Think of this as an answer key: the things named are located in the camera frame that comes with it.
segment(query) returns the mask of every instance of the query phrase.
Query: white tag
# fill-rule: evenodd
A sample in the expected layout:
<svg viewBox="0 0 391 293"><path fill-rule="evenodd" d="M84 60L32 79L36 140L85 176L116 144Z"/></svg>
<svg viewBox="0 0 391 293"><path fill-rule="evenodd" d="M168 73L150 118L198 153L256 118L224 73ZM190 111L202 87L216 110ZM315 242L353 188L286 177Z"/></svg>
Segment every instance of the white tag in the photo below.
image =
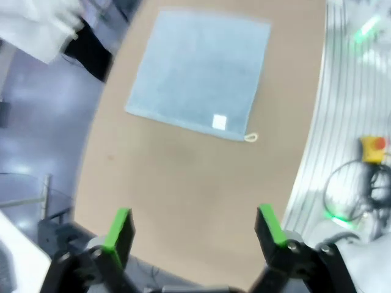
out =
<svg viewBox="0 0 391 293"><path fill-rule="evenodd" d="M220 130L225 130L225 125L227 124L227 116L214 114L212 127Z"/></svg>

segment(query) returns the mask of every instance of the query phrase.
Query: screw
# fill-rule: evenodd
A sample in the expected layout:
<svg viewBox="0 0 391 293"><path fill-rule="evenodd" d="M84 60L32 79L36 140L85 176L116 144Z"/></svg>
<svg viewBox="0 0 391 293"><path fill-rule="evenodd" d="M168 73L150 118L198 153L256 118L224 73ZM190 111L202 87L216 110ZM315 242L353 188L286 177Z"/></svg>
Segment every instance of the screw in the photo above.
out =
<svg viewBox="0 0 391 293"><path fill-rule="evenodd" d="M63 262L63 261L66 261L69 257L71 256L71 254L69 254L69 252L67 252L66 254L62 255L58 262Z"/></svg>
<svg viewBox="0 0 391 293"><path fill-rule="evenodd" d="M97 258L97 257L99 257L101 254L102 254L102 251L101 251L100 249L97 249L97 250L95 250L95 251L92 253L92 256L93 256L94 258Z"/></svg>
<svg viewBox="0 0 391 293"><path fill-rule="evenodd" d="M292 251L292 252L295 252L295 253L298 253L299 252L299 249L298 249L298 246L296 243L294 242L290 242L288 244L288 248Z"/></svg>
<svg viewBox="0 0 391 293"><path fill-rule="evenodd" d="M321 249L321 251L323 251L327 255L333 255L332 250L327 245L322 245L322 247L320 249Z"/></svg>

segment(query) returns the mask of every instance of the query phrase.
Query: brown tabletop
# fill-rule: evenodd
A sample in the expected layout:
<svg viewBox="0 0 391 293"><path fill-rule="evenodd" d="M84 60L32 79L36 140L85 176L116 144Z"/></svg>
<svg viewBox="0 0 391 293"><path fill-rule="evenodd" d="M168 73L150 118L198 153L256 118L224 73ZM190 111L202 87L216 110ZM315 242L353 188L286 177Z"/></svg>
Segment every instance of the brown tabletop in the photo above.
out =
<svg viewBox="0 0 391 293"><path fill-rule="evenodd" d="M234 142L125 112L161 8L228 12L272 24L248 132ZM324 39L321 0L144 0L104 89L88 139L75 221L108 232L119 207L133 209L132 254L202 284L247 289L264 259L255 211L281 219L304 150Z"/></svg>

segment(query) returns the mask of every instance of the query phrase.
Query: yellow emergency stop housing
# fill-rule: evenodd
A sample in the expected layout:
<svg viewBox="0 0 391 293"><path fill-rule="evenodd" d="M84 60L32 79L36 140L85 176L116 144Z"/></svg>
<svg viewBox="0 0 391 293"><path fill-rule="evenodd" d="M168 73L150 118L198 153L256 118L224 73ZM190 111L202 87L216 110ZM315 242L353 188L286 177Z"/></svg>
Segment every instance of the yellow emergency stop housing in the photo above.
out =
<svg viewBox="0 0 391 293"><path fill-rule="evenodd" d="M360 138L362 144L362 162L380 164L386 155L386 148L381 147L381 136L364 136Z"/></svg>

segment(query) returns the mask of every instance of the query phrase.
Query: ribbed metal surface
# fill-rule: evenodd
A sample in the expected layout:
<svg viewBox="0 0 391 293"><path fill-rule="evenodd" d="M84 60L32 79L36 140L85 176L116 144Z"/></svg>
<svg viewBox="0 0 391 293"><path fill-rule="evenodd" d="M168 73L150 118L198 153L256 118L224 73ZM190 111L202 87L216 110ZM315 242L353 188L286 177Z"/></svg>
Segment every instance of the ribbed metal surface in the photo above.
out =
<svg viewBox="0 0 391 293"><path fill-rule="evenodd" d="M327 4L320 83L308 141L283 224L305 239L324 219L322 196L330 174L359 159L360 136L387 136L391 111L388 53L373 40L356 44L346 37L344 7ZM357 201L362 164L335 174L327 197L341 208Z"/></svg>

